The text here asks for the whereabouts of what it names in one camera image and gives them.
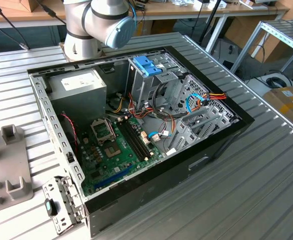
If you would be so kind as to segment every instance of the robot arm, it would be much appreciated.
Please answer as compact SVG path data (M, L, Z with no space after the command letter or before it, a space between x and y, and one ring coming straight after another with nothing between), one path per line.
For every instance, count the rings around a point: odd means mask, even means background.
M72 60L98 57L100 42L118 49L135 31L125 0L64 0L67 35L64 51Z

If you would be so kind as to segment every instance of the motherboard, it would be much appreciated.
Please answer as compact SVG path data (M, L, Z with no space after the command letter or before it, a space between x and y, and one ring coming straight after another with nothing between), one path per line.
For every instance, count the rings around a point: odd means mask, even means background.
M82 183L85 196L163 158L156 146L144 142L143 132L138 121L131 117L120 122L100 119L81 134L78 156L85 174Z

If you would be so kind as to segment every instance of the expansion slot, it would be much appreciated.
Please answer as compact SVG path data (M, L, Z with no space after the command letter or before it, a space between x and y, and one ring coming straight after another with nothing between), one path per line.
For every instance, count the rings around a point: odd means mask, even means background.
M101 182L95 184L95 185L94 185L94 188L95 188L95 189L98 189L98 188L100 188L100 187L103 187L103 186L105 186L105 185L107 185L107 184L110 184L110 183L114 182L115 180L117 180L117 179L119 179L119 178L121 178L121 177L127 175L128 172L129 172L129 170L130 170L132 167L133 167L133 165L129 166L127 169L124 169L124 170L122 170L122 171L120 171L120 172L114 174L113 176L110 176L110 177L107 178L107 179L104 179L103 181L101 181Z
M147 158L151 157L150 152L141 139L137 136L136 132L132 129L130 123L127 121L120 122L117 124L117 127L140 161L147 160Z

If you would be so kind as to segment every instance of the metal shelf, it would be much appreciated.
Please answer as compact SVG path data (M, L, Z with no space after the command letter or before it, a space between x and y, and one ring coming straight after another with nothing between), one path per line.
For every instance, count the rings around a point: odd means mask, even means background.
M289 47L293 48L293 20L274 20L274 21L260 21L259 24L256 26L253 34L247 41L246 45L244 46L243 50L241 51L240 55L238 56L237 60L235 61L234 65L231 68L231 73L235 73L238 67L240 66L241 62L244 60L247 52L251 48L251 46L255 43L258 35L262 30L267 32L266 36L263 37L259 43L259 45L263 45L269 34L273 35L283 43L287 44ZM260 46L257 46L255 51L252 54L254 58L255 55L260 50ZM286 67L293 61L293 56L290 60L284 65L281 69L283 72Z
M96 239L293 239L293 125L179 33L134 37L110 56L172 45L255 118L216 161L103 231ZM0 239L55 239L41 186L63 176L26 69L65 63L58 47L0 53L0 126L25 130L34 197L0 211ZM84 224L60 236L89 239Z

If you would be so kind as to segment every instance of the blue drive bay latch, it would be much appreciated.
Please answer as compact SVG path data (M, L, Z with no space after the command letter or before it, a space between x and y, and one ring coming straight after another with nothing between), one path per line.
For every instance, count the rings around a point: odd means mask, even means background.
M146 56L137 56L133 58L133 62L145 73L145 75L153 76L162 73L162 70L157 68L153 61Z

